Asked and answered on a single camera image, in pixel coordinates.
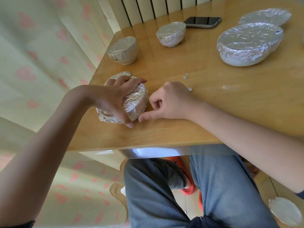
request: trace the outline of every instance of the foil lid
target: foil lid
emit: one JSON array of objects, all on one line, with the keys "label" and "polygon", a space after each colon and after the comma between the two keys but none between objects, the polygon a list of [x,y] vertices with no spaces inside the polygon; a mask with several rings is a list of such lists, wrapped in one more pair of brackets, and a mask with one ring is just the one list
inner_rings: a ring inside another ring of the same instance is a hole
[{"label": "foil lid", "polygon": [[134,37],[126,37],[118,40],[107,49],[107,53],[115,61],[126,60],[136,56],[137,42]]},{"label": "foil lid", "polygon": [[281,26],[291,18],[291,13],[282,9],[262,9],[241,17],[239,24],[263,22]]},{"label": "foil lid", "polygon": [[298,226],[302,220],[302,213],[299,208],[288,199],[276,197],[269,199],[270,211],[284,224],[294,227]]},{"label": "foil lid", "polygon": [[283,29],[279,26],[269,23],[248,23],[222,33],[217,40],[217,49],[224,56],[249,62],[274,51],[282,38]]},{"label": "foil lid", "polygon": [[156,32],[156,36],[162,42],[170,42],[173,38],[183,35],[185,31],[185,23],[173,22],[160,27]]},{"label": "foil lid", "polygon": [[[121,73],[118,73],[109,79],[117,79],[120,76],[127,75],[131,78],[136,78],[132,76],[132,74],[128,71],[124,71]],[[148,101],[148,90],[145,87],[144,84],[140,83],[133,87],[127,94],[124,96],[122,105],[125,111],[128,113],[131,121],[136,120],[139,115],[141,115],[147,106]],[[111,123],[117,123],[119,120],[114,116],[111,115],[105,111],[102,111],[98,108],[96,108],[98,117],[100,121],[102,122],[111,122]]]}]

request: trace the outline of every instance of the hand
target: hand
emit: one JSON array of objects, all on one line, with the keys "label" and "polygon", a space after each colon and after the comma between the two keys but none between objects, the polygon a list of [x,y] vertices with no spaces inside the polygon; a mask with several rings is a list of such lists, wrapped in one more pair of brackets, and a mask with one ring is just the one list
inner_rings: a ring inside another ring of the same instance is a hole
[{"label": "hand", "polygon": [[166,82],[149,97],[149,101],[154,110],[140,115],[140,122],[158,118],[189,119],[190,112],[199,102],[180,82]]},{"label": "hand", "polygon": [[93,106],[114,115],[120,122],[132,128],[133,123],[122,106],[123,97],[134,86],[145,82],[147,80],[143,78],[130,78],[124,75],[117,80],[109,79],[107,86],[82,85],[79,88],[82,88]]}]

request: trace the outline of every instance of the gray-blue pants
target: gray-blue pants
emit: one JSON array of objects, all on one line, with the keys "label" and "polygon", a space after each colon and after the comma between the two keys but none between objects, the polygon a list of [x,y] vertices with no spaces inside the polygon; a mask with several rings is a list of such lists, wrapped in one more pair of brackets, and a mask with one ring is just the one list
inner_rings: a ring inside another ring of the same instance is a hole
[{"label": "gray-blue pants", "polygon": [[[204,215],[233,228],[279,227],[237,155],[192,154],[190,167],[202,192]],[[159,158],[130,159],[124,180],[132,228],[181,228],[190,222],[171,191],[186,185],[175,163]]]}]

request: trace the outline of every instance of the table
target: table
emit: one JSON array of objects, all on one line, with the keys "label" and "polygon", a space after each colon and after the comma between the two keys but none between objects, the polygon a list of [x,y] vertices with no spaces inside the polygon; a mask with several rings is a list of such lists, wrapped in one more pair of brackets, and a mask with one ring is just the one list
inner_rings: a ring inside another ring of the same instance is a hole
[{"label": "table", "polygon": [[[284,24],[284,38],[263,62],[250,67],[225,64],[216,49],[218,36],[236,26],[241,16],[277,7],[292,13]],[[166,81],[192,87],[193,95],[231,114],[282,133],[304,137],[304,8],[294,0],[213,0],[137,24],[115,34],[134,36],[138,55],[123,66],[103,57],[90,84],[103,85],[114,74],[130,71],[148,80],[153,93]],[[184,40],[167,48],[155,36],[161,26],[190,16],[222,17],[214,29],[187,29]],[[220,141],[198,125],[185,120],[159,119],[135,122],[132,129],[100,122],[95,108],[81,120],[68,150],[109,150],[211,144]]]}]

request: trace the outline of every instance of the smartphone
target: smartphone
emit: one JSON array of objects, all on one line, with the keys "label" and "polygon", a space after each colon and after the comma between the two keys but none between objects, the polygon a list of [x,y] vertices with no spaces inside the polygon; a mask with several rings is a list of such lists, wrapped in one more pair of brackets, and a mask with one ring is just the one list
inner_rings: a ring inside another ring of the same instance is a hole
[{"label": "smartphone", "polygon": [[186,27],[211,29],[218,25],[222,18],[217,17],[189,17],[184,21]]}]

